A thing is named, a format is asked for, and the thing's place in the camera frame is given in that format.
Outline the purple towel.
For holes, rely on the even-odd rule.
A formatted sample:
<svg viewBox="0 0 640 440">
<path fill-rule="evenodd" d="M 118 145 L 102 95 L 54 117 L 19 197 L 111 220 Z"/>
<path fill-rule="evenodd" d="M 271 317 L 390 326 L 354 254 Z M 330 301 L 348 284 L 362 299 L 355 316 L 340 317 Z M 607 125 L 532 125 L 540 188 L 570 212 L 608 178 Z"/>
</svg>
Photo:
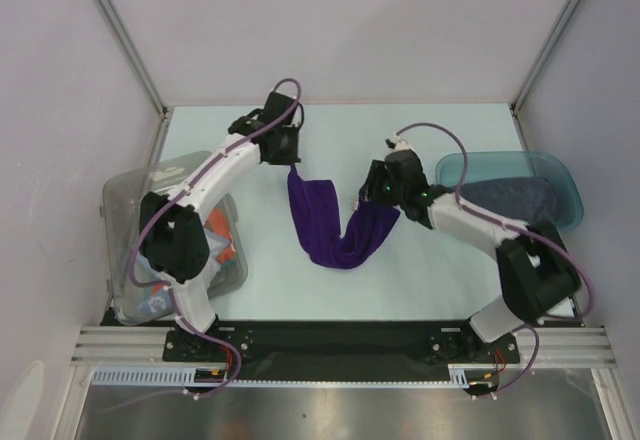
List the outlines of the purple towel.
<svg viewBox="0 0 640 440">
<path fill-rule="evenodd" d="M 385 242 L 400 217 L 391 206 L 360 200 L 342 225 L 334 183 L 305 180 L 295 167 L 287 175 L 287 192 L 302 250 L 312 263 L 329 269 L 361 266 Z"/>
</svg>

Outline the grey towel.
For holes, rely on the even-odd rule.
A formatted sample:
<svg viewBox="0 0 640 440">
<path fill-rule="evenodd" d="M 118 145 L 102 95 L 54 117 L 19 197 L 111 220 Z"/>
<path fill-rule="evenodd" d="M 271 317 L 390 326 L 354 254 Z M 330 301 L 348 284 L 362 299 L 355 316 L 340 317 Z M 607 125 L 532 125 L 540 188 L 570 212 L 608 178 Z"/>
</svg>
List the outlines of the grey towel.
<svg viewBox="0 0 640 440">
<path fill-rule="evenodd" d="M 535 224 L 557 222 L 562 208 L 552 185 L 540 177 L 511 177 L 464 184 L 461 196 L 504 217 Z"/>
</svg>

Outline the light blue paw towel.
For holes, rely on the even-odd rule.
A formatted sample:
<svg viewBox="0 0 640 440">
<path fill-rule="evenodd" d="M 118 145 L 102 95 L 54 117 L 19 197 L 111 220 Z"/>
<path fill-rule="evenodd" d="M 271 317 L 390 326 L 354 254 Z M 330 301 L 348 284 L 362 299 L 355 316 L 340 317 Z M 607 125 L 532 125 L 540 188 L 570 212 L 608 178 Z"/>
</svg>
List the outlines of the light blue paw towel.
<svg viewBox="0 0 640 440">
<path fill-rule="evenodd" d="M 144 288 L 138 289 L 141 300 L 138 302 L 137 309 L 147 316 L 170 312 L 172 304 L 168 292 L 161 283 L 163 280 L 161 273 L 153 270 L 148 260 L 140 254 L 136 257 L 134 272 L 136 280 L 145 284 Z"/>
</svg>

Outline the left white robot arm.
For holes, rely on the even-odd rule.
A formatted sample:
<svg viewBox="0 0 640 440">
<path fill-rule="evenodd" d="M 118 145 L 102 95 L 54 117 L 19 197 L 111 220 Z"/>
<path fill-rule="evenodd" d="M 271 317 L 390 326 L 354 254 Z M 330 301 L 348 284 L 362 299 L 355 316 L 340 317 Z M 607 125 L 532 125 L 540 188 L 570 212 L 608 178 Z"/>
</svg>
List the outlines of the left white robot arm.
<svg viewBox="0 0 640 440">
<path fill-rule="evenodd" d="M 220 270 L 217 258 L 228 239 L 207 227 L 209 215 L 244 175 L 262 163 L 292 165 L 299 161 L 298 137 L 303 124 L 298 94 L 272 90 L 263 107 L 239 117 L 222 145 L 194 172 L 166 193 L 147 193 L 140 204 L 139 236 L 131 248 L 128 274 L 144 259 L 168 293 L 178 324 L 189 331 L 185 348 L 199 360 L 214 357 L 219 334 L 208 290 Z"/>
</svg>

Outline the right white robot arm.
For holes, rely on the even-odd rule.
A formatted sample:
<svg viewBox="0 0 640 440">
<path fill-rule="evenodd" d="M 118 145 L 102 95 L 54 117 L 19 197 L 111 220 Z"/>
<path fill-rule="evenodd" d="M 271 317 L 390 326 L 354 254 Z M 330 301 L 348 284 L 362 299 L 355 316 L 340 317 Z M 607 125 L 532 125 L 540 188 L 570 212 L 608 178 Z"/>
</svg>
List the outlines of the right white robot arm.
<svg viewBox="0 0 640 440">
<path fill-rule="evenodd" d="M 430 184 L 411 149 L 374 160 L 360 193 L 364 200 L 397 207 L 409 220 L 496 262 L 501 295 L 465 321 L 466 332 L 460 337 L 461 352 L 471 361 L 486 360 L 497 340 L 537 323 L 581 286 L 578 269 L 552 223 L 529 225 L 495 215 L 448 187 Z"/>
</svg>

